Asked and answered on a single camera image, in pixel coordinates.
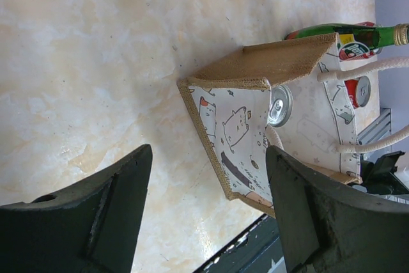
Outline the canvas bag with cartoon print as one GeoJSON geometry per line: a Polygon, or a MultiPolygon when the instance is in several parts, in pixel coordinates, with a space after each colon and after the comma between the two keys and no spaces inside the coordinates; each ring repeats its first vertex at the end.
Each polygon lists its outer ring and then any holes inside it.
{"type": "Polygon", "coordinates": [[[408,66],[408,58],[343,70],[335,33],[245,46],[178,82],[192,122],[227,199],[274,216],[266,150],[275,145],[338,182],[360,183],[360,156],[393,145],[408,129],[359,144],[356,109],[345,81],[408,66]],[[271,89],[286,85],[293,108],[268,124],[271,89]]]}

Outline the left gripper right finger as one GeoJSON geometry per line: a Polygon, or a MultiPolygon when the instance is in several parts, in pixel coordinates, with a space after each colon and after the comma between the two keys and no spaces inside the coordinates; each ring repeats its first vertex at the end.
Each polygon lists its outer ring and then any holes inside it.
{"type": "Polygon", "coordinates": [[[276,146],[266,168],[288,272],[408,272],[408,205],[333,180],[276,146]]]}

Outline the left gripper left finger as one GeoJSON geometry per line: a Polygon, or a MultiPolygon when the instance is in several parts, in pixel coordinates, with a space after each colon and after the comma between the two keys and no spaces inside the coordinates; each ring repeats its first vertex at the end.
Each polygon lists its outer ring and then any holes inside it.
{"type": "Polygon", "coordinates": [[[2,272],[130,272],[153,153],[113,165],[30,203],[1,207],[2,272]]]}

